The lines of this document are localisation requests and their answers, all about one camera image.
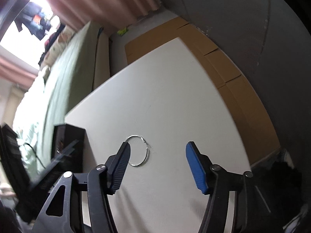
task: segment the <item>clothes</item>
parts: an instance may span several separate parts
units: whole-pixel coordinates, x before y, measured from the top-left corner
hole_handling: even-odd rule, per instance
[[[41,58],[38,62],[38,65],[41,67],[41,63],[44,60],[44,57],[46,56],[46,53],[50,50],[52,44],[55,42],[55,40],[57,39],[57,37],[59,36],[59,34],[63,31],[63,29],[65,28],[64,24],[60,24],[58,30],[53,33],[49,39],[44,43],[44,47],[45,47],[45,52],[42,53]]]
[[[34,2],[27,3],[14,20],[18,31],[21,32],[23,30],[22,24],[24,24],[32,35],[42,40],[46,35],[45,31],[51,29],[51,24],[45,20],[45,14],[41,10],[42,7]]]

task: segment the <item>floor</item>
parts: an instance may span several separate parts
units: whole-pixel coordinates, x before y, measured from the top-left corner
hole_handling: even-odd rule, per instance
[[[176,14],[162,7],[155,12],[149,13],[148,16],[135,25],[129,26],[129,31],[123,36],[119,36],[117,33],[110,36],[110,75],[115,75],[128,65],[124,48],[128,42],[175,17],[177,17]]]

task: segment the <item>cardboard box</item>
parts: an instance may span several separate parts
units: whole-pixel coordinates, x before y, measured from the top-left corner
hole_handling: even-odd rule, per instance
[[[125,46],[128,64],[177,37],[218,89],[240,133],[249,163],[278,150],[273,124],[248,80],[214,42],[182,18],[174,18],[129,42]]]

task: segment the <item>key ring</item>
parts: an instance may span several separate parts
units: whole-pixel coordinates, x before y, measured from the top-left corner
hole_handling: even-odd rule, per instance
[[[139,137],[139,138],[146,144],[146,155],[145,155],[144,160],[143,160],[142,162],[140,162],[139,164],[132,164],[132,163],[129,162],[129,164],[130,164],[131,166],[138,167],[138,166],[141,166],[144,162],[147,161],[148,154],[149,154],[149,148],[148,148],[148,144],[147,144],[146,140],[145,140],[142,136],[140,136],[140,135],[131,135],[131,136],[129,136],[129,137],[125,140],[125,142],[128,142],[129,139],[131,139],[132,137]]]

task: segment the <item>white tabletop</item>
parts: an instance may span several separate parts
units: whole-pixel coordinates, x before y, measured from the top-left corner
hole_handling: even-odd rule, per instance
[[[198,232],[208,196],[197,189],[187,163],[189,141],[227,171],[250,170],[221,96],[179,38],[110,78],[65,120],[86,129],[85,171],[105,163],[132,134],[150,144],[147,163],[128,166],[120,190],[109,197],[120,233]],[[136,145],[131,147],[134,163],[144,156]],[[225,232],[231,232],[232,215],[230,196]]]

